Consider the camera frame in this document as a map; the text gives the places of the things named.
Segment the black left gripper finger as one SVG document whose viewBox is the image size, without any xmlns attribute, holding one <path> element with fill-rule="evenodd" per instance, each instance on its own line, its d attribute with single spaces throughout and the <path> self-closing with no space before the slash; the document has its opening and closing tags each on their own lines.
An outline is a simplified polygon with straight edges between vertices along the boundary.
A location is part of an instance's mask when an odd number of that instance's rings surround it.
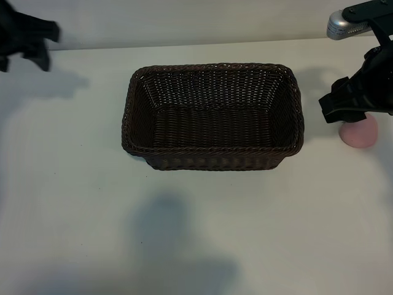
<svg viewBox="0 0 393 295">
<path fill-rule="evenodd" d="M 23 58 L 35 63 L 41 70 L 50 71 L 50 57 L 44 44 L 34 44 L 23 52 Z"/>
<path fill-rule="evenodd" d="M 60 27 L 53 21 L 39 21 L 33 23 L 30 32 L 35 37 L 49 39 L 57 43 L 60 41 Z"/>
</svg>

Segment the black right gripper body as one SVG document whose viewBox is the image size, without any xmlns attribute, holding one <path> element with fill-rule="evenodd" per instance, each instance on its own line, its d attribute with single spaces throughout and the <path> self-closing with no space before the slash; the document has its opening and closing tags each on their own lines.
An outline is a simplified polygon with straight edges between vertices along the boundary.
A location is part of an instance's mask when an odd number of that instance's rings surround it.
<svg viewBox="0 0 393 295">
<path fill-rule="evenodd" d="M 356 112 L 392 114 L 392 40 L 370 49 L 356 73 Z"/>
</svg>

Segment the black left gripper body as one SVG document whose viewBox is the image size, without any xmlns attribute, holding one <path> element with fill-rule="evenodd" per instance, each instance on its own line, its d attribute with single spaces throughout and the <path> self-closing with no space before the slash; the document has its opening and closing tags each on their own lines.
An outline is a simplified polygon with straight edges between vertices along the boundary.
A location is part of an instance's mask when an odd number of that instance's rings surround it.
<svg viewBox="0 0 393 295">
<path fill-rule="evenodd" d="M 8 72 L 9 56 L 21 53 L 23 58 L 34 58 L 30 36 L 34 17 L 17 12 L 7 1 L 1 1 L 1 72 Z"/>
</svg>

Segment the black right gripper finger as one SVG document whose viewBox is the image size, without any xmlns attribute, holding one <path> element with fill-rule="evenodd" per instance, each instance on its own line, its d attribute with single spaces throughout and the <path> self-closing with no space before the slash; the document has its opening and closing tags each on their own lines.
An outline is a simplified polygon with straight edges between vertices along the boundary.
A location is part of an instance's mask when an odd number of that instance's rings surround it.
<svg viewBox="0 0 393 295">
<path fill-rule="evenodd" d="M 323 111 L 360 111 L 363 94 L 359 75 L 344 77 L 332 84 L 331 92 L 319 99 L 319 104 Z"/>
<path fill-rule="evenodd" d="M 366 119 L 362 111 L 339 110 L 333 106 L 330 98 L 321 98 L 322 113 L 327 123 L 346 122 L 355 123 Z"/>
</svg>

